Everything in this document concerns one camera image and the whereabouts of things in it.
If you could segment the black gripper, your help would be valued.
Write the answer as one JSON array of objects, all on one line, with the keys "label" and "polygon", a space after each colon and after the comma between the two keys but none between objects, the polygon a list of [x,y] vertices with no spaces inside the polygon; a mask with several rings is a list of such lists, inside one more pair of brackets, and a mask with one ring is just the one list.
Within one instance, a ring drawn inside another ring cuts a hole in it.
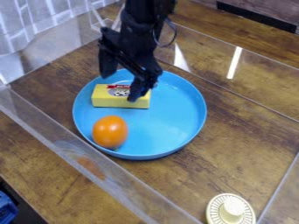
[{"label": "black gripper", "polygon": [[125,7],[120,11],[120,31],[102,27],[98,39],[98,72],[105,79],[117,70],[124,56],[130,65],[141,67],[146,75],[134,74],[126,100],[134,102],[154,88],[161,68],[154,60],[153,51],[157,46],[164,20],[172,13],[172,0],[125,0]]}]

